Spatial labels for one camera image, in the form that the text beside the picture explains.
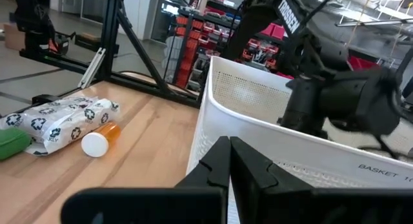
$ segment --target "concrete floor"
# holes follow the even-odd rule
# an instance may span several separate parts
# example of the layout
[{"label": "concrete floor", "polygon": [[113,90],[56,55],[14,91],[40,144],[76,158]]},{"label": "concrete floor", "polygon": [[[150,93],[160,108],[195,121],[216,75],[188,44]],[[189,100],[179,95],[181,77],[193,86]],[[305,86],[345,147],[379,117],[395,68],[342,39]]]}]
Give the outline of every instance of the concrete floor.
[{"label": "concrete floor", "polygon": [[[8,22],[9,12],[15,10],[15,4],[10,1],[0,0],[0,23]],[[80,18],[62,14],[55,11],[50,12],[50,18],[57,31],[66,34],[72,32],[89,33],[100,36],[102,25],[80,20]],[[149,71],[138,56],[127,36],[118,34],[117,43],[120,45],[119,57],[114,59],[113,71],[123,70],[135,71],[149,75]],[[147,54],[152,59],[159,73],[163,76],[164,70],[161,67],[164,46],[153,41],[142,41]],[[68,57],[91,61],[94,52],[70,44]],[[29,105],[33,96],[39,94],[58,95],[67,90],[75,88],[82,75],[67,70],[54,72],[56,67],[38,63],[19,56],[19,52],[8,49],[0,41],[0,114],[5,115],[13,111],[22,109]],[[5,82],[5,79],[26,76],[41,72],[50,72],[41,76]]]}]

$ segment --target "cardboard box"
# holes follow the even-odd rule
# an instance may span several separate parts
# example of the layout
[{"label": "cardboard box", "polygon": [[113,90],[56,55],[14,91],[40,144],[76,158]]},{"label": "cardboard box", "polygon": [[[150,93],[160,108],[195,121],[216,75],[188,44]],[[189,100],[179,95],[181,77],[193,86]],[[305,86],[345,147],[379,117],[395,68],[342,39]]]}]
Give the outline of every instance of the cardboard box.
[{"label": "cardboard box", "polygon": [[15,24],[5,23],[5,46],[13,50],[25,48],[25,33],[20,32]]}]

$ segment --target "metal stand leg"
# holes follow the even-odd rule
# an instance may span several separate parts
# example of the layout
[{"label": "metal stand leg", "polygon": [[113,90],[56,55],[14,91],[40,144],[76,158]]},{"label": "metal stand leg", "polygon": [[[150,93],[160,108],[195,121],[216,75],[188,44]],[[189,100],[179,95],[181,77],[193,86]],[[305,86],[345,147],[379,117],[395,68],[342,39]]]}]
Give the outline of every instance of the metal stand leg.
[{"label": "metal stand leg", "polygon": [[95,57],[93,57],[92,62],[90,62],[88,70],[86,70],[85,74],[83,74],[83,77],[77,87],[82,89],[89,87],[93,78],[95,78],[96,72],[99,70],[99,67],[102,64],[103,59],[105,58],[105,52],[106,49],[99,48],[99,50],[96,52]]}]

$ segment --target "basket label text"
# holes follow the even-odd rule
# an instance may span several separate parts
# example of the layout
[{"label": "basket label text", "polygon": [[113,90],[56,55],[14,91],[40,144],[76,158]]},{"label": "basket label text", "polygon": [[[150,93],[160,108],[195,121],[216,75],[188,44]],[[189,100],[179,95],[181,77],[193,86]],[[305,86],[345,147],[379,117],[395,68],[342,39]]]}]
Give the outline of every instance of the basket label text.
[{"label": "basket label text", "polygon": [[389,172],[389,171],[386,171],[386,170],[383,170],[383,169],[380,169],[380,168],[370,167],[370,166],[367,166],[367,165],[359,165],[359,168],[369,170],[373,173],[378,173],[378,174],[381,174],[381,175],[384,175],[384,176],[396,177],[397,175],[399,175],[399,174],[394,173],[394,172]]}]

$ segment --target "wooden table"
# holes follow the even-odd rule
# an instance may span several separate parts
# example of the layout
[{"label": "wooden table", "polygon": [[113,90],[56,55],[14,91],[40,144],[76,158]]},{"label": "wooden table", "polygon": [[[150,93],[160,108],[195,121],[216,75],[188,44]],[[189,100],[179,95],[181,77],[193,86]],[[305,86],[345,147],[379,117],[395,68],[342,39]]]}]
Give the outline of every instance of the wooden table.
[{"label": "wooden table", "polygon": [[101,158],[79,142],[44,158],[21,153],[0,163],[0,223],[56,224],[67,197],[89,187],[173,187],[185,176],[198,110],[100,82],[73,96],[121,105],[123,131]]}]

